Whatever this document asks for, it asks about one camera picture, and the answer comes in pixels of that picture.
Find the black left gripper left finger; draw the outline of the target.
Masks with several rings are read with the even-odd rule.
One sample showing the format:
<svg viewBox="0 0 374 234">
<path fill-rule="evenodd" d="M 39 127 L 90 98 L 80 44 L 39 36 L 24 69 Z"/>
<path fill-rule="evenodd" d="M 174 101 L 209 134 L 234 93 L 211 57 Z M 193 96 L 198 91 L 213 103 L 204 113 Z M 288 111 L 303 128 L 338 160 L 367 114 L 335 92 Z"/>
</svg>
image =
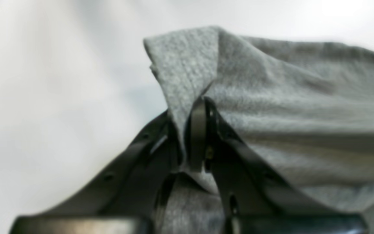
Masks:
<svg viewBox="0 0 374 234">
<path fill-rule="evenodd" d="M 16 218 L 12 233 L 154 234 L 157 196 L 177 167 L 175 126 L 165 111 L 80 191 L 46 212 Z"/>
</svg>

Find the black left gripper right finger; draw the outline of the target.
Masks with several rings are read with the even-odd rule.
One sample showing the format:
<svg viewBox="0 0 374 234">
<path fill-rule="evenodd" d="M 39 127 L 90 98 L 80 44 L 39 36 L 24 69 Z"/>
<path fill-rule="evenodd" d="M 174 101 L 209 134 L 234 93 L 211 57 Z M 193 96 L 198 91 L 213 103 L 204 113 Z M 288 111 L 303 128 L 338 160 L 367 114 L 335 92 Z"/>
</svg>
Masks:
<svg viewBox="0 0 374 234">
<path fill-rule="evenodd" d="M 250 149 L 208 97 L 189 117 L 187 145 L 193 171 L 210 173 L 225 215 L 223 234 L 366 234 L 358 213 L 341 213 L 291 186 Z"/>
</svg>

